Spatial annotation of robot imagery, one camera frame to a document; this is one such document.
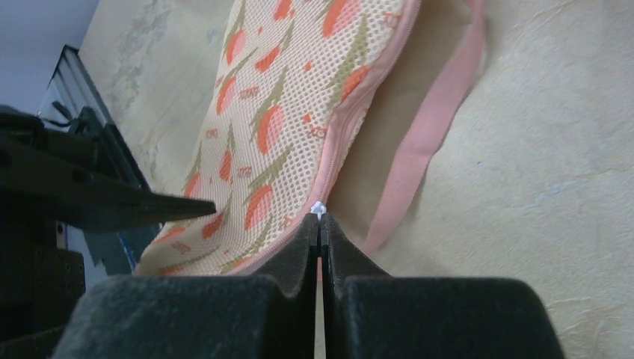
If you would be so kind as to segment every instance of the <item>zipper pull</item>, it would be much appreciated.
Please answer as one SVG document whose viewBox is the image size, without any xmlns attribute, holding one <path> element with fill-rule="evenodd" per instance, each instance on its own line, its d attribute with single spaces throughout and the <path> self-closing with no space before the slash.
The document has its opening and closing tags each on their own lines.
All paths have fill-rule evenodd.
<svg viewBox="0 0 634 359">
<path fill-rule="evenodd" d="M 321 215 L 326 213 L 326 206 L 322 202 L 315 202 L 312 207 L 310 207 L 310 212 L 317 215 L 317 220 L 321 221 Z"/>
</svg>

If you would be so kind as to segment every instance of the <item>beige textured surface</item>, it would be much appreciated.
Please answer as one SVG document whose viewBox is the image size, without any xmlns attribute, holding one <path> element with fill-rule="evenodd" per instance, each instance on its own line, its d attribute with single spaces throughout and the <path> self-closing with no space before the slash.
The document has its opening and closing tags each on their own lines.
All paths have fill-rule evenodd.
<svg viewBox="0 0 634 359">
<path fill-rule="evenodd" d="M 101 1 L 81 48 L 155 188 L 181 183 L 230 2 Z M 411 120 L 406 104 L 468 22 L 458 3 L 427 0 L 421 43 L 380 89 L 339 176 L 329 206 L 353 239 L 367 231 Z M 520 278 L 546 303 L 569 358 L 634 358 L 634 7 L 490 0 L 487 18 L 483 76 L 375 260 L 394 275 Z"/>
</svg>

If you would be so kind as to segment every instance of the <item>pink zipper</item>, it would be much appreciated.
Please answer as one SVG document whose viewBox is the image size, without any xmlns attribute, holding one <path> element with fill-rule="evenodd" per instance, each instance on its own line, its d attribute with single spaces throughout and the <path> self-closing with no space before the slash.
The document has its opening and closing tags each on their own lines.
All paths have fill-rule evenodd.
<svg viewBox="0 0 634 359">
<path fill-rule="evenodd" d="M 349 95 L 350 98 L 355 98 L 356 96 L 358 96 L 358 100 L 353 105 L 351 105 L 352 109 L 348 111 L 349 115 L 342 120 L 342 132 L 340 132 L 341 135 L 339 135 L 338 138 L 333 138 L 333 140 L 336 140 L 335 146 L 333 148 L 333 156 L 332 156 L 333 159 L 332 161 L 330 161 L 330 164 L 328 165 L 326 180 L 324 182 L 324 185 L 321 187 L 321 192 L 319 193 L 317 201 L 321 201 L 321 202 L 326 201 L 326 197 L 328 193 L 330 193 L 330 189 L 334 185 L 333 179 L 336 178 L 336 172 L 339 170 L 338 167 L 341 164 L 341 161 L 343 160 L 342 159 L 343 151 L 341 151 L 341 147 L 343 145 L 342 140 L 345 140 L 346 142 L 345 144 L 348 144 L 350 137 L 352 136 L 352 132 L 354 131 L 354 124 L 356 123 L 355 120 L 358 120 L 359 116 L 364 111 L 365 105 L 369 105 L 369 103 L 372 101 L 375 91 L 377 90 L 379 85 L 385 80 L 387 75 L 390 73 L 390 71 L 394 67 L 394 64 L 398 60 L 398 57 L 400 56 L 401 52 L 403 51 L 403 48 L 405 47 L 405 44 L 407 43 L 407 39 L 409 38 L 412 32 L 414 24 L 416 23 L 416 18 L 418 17 L 418 12 L 420 10 L 421 0 L 405 0 L 405 1 L 406 3 L 403 6 L 403 14 L 407 14 L 409 16 L 407 18 L 407 20 L 409 21 L 407 21 L 407 24 L 404 25 L 404 26 L 407 26 L 406 28 L 398 29 L 397 27 L 395 34 L 393 35 L 393 36 L 397 36 L 396 34 L 398 33 L 398 35 L 400 36 L 400 39 L 398 44 L 396 44 L 396 47 L 394 48 L 394 50 L 390 52 L 390 57 L 389 57 L 390 61 L 385 66 L 385 69 L 383 70 L 383 72 L 376 79 L 372 79 L 371 86 L 363 89 L 362 85 L 364 84 L 362 83 L 360 84 L 359 87 L 357 87 L 357 89 L 353 90 L 352 93 Z M 379 58 L 381 56 L 387 55 L 386 52 L 387 51 L 384 50 L 384 53 L 381 54 Z M 357 95 L 355 92 L 357 92 L 358 90 L 364 90 L 365 92 Z M 334 125 L 337 123 L 338 120 L 339 118 L 336 115 L 334 115 L 328 125 L 329 131 L 330 131 L 330 128 L 334 127 Z M 311 203 L 308 203 L 307 204 L 308 209 L 312 205 L 313 205 L 312 201 Z M 304 213 L 304 212 L 308 212 L 308 211 L 302 209 L 300 213 Z M 291 240 L 291 238 L 295 235 L 295 232 L 297 232 L 297 229 L 299 228 L 302 220 L 303 218 L 295 218 L 293 222 L 289 225 L 289 227 L 286 228 L 284 232 L 282 232 L 282 234 L 280 235 L 281 238 L 275 241 L 273 245 L 266 248 L 260 254 L 256 255 L 253 259 L 247 261 L 240 268 L 229 271 L 227 275 L 236 275 L 236 274 L 246 275 L 256 271 L 261 265 L 263 265 L 269 259 L 271 259 L 271 257 L 273 257 L 278 252 L 279 249 L 281 249 L 284 245 L 286 245 Z"/>
</svg>

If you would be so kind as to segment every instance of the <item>white wall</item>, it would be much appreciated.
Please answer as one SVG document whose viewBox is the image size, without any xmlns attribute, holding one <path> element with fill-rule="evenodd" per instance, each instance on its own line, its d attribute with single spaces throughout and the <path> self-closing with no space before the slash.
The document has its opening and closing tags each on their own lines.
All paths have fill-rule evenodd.
<svg viewBox="0 0 634 359">
<path fill-rule="evenodd" d="M 37 111 L 62 47 L 80 47 L 98 3 L 0 0 L 0 103 Z"/>
</svg>

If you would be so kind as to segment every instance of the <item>pink fabric strap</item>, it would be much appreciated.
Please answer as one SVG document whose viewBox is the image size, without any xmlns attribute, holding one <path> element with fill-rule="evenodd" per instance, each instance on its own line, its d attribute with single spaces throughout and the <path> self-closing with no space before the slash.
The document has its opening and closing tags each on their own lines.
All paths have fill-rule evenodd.
<svg viewBox="0 0 634 359">
<path fill-rule="evenodd" d="M 431 157 L 440 149 L 456 111 L 476 79 L 484 51 L 482 0 L 467 2 L 473 10 L 473 22 L 431 86 L 398 146 L 368 238 L 362 247 L 365 254 L 376 251 L 405 216 Z"/>
</svg>

